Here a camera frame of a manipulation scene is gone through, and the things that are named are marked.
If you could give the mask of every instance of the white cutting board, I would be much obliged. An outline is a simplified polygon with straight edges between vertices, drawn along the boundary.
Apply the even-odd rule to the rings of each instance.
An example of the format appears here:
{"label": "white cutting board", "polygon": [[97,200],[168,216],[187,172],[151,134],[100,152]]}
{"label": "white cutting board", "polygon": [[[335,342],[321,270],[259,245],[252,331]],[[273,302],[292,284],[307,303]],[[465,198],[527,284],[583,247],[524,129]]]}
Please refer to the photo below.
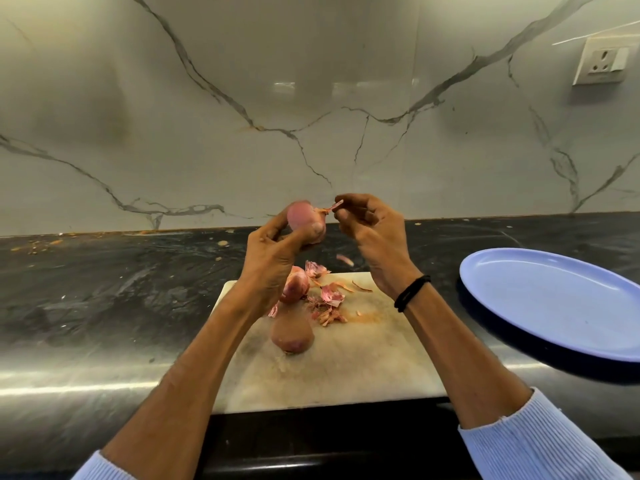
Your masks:
{"label": "white cutting board", "polygon": [[[356,289],[355,281],[373,293],[340,290],[346,295],[340,311],[349,322],[327,327],[314,322],[314,344],[299,355],[285,355],[276,347],[269,338],[274,319],[260,318],[231,359],[214,413],[446,395],[411,325],[375,286],[371,274],[336,273],[320,279],[322,284],[332,281]],[[216,305],[234,284],[225,283]]]}

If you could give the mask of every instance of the white marble wall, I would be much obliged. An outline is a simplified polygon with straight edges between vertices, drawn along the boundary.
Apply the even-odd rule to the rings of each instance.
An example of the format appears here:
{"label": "white marble wall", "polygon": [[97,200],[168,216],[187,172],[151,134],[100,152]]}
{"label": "white marble wall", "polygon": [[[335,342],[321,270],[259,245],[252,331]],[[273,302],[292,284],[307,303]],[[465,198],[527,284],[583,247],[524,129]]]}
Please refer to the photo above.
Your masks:
{"label": "white marble wall", "polygon": [[[640,210],[639,0],[0,0],[0,234]],[[640,24],[626,32],[640,32]]]}

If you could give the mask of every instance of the oval plate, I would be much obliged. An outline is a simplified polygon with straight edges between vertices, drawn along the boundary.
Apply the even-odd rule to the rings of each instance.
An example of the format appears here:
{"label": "oval plate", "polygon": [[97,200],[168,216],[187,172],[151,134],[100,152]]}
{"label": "oval plate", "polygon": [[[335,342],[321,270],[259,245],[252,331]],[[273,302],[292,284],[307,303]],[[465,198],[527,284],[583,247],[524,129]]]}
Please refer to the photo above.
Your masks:
{"label": "oval plate", "polygon": [[585,354],[640,362],[640,286],[544,251],[496,248],[460,264],[469,293],[507,322]]}

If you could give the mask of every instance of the sleeve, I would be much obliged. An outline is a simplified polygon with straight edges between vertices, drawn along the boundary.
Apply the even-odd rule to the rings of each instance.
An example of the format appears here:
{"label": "sleeve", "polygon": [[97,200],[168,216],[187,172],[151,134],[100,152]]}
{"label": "sleeve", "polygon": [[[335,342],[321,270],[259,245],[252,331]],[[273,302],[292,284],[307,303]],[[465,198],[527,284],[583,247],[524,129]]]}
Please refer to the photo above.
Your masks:
{"label": "sleeve", "polygon": [[116,467],[103,457],[99,451],[80,467],[72,480],[136,480],[123,469]]}
{"label": "sleeve", "polygon": [[484,480],[630,480],[534,388],[520,411],[460,435]]}

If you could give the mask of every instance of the black bracelet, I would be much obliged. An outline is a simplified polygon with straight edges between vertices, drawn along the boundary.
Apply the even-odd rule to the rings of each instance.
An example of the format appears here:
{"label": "black bracelet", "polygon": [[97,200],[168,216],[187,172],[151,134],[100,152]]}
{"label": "black bracelet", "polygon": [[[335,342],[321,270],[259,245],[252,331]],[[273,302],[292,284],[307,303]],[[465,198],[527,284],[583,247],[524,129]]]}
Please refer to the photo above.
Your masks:
{"label": "black bracelet", "polygon": [[425,283],[430,283],[431,277],[425,274],[421,276],[416,281],[412,282],[409,286],[407,286],[406,290],[398,295],[394,306],[398,309],[398,313],[404,312],[404,309],[409,304],[409,302],[413,299],[414,296],[418,294],[418,291],[424,286]]}

